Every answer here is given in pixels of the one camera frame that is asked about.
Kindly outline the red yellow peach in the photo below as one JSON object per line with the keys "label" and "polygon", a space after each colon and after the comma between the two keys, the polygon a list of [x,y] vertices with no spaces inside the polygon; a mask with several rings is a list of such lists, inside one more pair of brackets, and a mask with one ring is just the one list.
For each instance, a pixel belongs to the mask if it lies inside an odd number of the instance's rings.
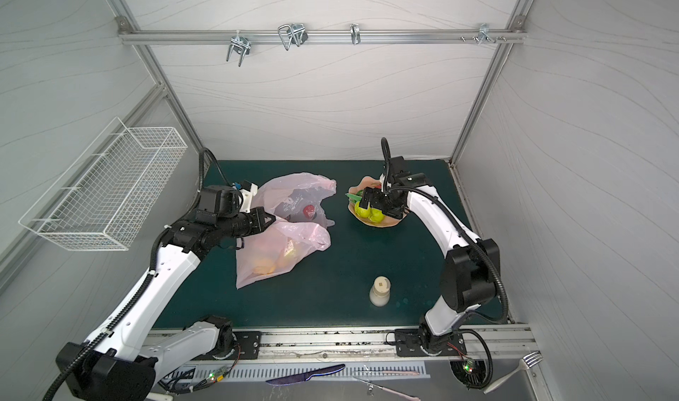
{"label": "red yellow peach", "polygon": [[316,208],[314,205],[308,205],[303,210],[302,213],[305,218],[312,220],[316,217]]}

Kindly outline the pink plastic bag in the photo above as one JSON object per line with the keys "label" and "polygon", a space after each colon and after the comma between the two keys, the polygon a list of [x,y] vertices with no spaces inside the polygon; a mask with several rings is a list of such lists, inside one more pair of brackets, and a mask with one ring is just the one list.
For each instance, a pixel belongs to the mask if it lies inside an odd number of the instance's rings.
{"label": "pink plastic bag", "polygon": [[[276,222],[264,233],[244,239],[244,247],[236,253],[236,288],[286,274],[307,256],[329,248],[334,221],[327,217],[322,201],[336,190],[334,180],[306,172],[265,183],[252,206],[275,215]],[[308,205],[316,208],[312,220],[302,213]]]}

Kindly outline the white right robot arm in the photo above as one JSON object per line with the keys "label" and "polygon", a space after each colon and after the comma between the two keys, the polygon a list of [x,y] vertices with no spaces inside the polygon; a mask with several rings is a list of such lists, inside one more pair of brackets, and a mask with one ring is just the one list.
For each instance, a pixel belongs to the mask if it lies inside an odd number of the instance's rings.
{"label": "white right robot arm", "polygon": [[509,296],[500,276],[500,248],[463,225],[424,174],[411,173],[402,157],[388,153],[380,187],[364,189],[359,206],[394,219],[415,215],[444,255],[440,296],[418,329],[424,351],[442,351],[472,315],[493,324],[507,323]]}

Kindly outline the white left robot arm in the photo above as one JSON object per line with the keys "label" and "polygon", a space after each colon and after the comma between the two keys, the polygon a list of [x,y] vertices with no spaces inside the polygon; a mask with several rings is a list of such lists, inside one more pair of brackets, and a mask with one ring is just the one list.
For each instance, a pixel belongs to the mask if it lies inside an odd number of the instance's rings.
{"label": "white left robot arm", "polygon": [[210,185],[196,204],[154,241],[150,266],[109,317],[88,338],[68,343],[58,353],[58,377],[44,395],[51,400],[66,385],[81,400],[144,400],[173,370],[201,355],[233,352],[233,328],[209,315],[162,343],[143,344],[157,318],[183,282],[227,238],[244,239],[266,231],[275,215],[252,201],[258,188]]}

